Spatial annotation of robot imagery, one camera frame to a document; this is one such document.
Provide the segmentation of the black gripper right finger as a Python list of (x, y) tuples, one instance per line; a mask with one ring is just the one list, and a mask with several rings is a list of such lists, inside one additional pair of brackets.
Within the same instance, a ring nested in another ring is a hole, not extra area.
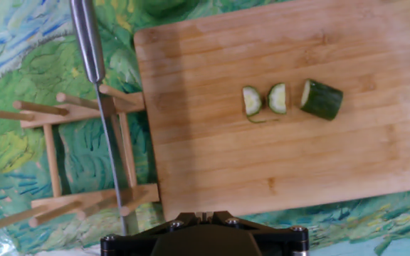
[(209, 212), (206, 222), (216, 228), (207, 238), (224, 255), (309, 255), (309, 231), (301, 225), (276, 229), (231, 215)]

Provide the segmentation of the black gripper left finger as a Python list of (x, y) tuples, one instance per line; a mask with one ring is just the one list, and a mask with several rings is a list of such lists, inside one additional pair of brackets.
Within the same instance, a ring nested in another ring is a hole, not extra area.
[(163, 235), (200, 224), (201, 214), (180, 213), (174, 220), (165, 222), (136, 235), (106, 235), (100, 239), (101, 256), (150, 255)]

